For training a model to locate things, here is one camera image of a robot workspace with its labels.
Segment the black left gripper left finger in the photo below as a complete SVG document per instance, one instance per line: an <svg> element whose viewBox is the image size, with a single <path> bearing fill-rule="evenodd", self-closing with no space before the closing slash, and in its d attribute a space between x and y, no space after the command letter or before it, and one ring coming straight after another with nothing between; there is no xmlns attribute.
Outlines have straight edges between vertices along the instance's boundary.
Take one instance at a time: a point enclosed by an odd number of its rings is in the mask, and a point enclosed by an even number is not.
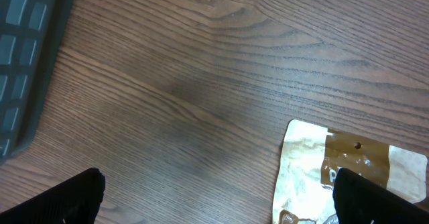
<svg viewBox="0 0 429 224"><path fill-rule="evenodd" d="M105 177L97 168L76 176L1 213L2 223L93 224L105 191Z"/></svg>

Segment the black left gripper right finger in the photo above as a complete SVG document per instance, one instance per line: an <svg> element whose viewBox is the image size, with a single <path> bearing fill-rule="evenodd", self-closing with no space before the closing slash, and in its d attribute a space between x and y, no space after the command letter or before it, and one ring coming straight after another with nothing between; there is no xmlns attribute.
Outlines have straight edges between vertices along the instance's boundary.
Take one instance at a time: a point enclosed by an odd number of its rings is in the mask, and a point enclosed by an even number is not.
<svg viewBox="0 0 429 224"><path fill-rule="evenodd" d="M428 224L428 212L353 171L339 170L333 189L340 224Z"/></svg>

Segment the brown snack pouch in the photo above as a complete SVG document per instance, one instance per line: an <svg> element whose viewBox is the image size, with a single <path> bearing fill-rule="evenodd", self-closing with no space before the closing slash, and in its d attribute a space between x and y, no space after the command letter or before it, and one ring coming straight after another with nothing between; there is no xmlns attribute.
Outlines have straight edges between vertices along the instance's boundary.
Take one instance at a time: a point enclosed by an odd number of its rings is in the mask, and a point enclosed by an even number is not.
<svg viewBox="0 0 429 224"><path fill-rule="evenodd" d="M294 119L282 145L273 223L336 223L332 194L341 168L410 203L427 197L425 155Z"/></svg>

